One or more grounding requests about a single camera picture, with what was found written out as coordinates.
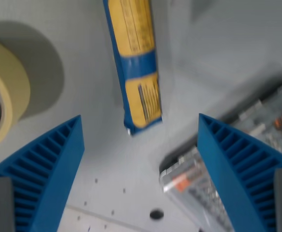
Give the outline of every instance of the beige tape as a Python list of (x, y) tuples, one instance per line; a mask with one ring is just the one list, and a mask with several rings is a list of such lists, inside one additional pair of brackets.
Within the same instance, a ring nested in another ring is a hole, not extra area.
[(0, 44), (0, 142), (24, 114), (30, 100), (30, 84), (20, 61)]

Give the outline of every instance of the blue ribbed part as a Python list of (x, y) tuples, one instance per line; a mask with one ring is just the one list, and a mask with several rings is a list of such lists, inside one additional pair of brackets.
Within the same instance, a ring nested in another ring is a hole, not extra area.
[(14, 186), (16, 232), (57, 231), (83, 153), (77, 116), (0, 163)]
[(206, 115), (198, 150), (236, 232), (275, 232), (274, 172), (282, 154)]

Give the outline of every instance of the transparent plastic case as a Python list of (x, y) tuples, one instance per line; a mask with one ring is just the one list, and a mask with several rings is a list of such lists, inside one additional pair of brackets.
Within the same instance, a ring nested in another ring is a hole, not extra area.
[[(232, 126), (282, 152), (282, 130), (274, 126), (274, 121), (282, 116), (282, 87), (240, 112)], [(161, 172), (160, 183), (163, 191), (204, 232), (234, 231), (196, 145)]]

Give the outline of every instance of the white surface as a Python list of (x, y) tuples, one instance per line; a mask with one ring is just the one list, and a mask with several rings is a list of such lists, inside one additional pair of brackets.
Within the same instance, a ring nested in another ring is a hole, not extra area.
[[(196, 9), (200, 2), (208, 2), (208, 9)], [(0, 161), (81, 114), (86, 151), (67, 204), (140, 231), (196, 232), (162, 193), (159, 164), (196, 132), (198, 113), (220, 115), (262, 83), (260, 70), (271, 73), (282, 65), (282, 0), (153, 0), (152, 5), (163, 123), (132, 138), (123, 126), (102, 1), (0, 0), (0, 20), (23, 22), (46, 36), (65, 75), (60, 99), (12, 128), (0, 144)], [(239, 87), (248, 80), (250, 85)], [(164, 210), (159, 222), (149, 218), (156, 207)], [(66, 220), (60, 229), (70, 226)]]
[(86, 212), (80, 212), (66, 207), (58, 232), (137, 232), (133, 229), (117, 225), (111, 221), (103, 220), (90, 215)]

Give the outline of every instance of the yellow label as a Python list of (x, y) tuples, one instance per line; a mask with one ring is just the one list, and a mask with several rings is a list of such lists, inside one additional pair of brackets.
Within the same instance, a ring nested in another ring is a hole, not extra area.
[(149, 0), (109, 0), (119, 53), (135, 56), (155, 48)]
[(132, 121), (137, 127), (143, 128), (161, 117), (157, 73), (128, 80), (126, 92)]

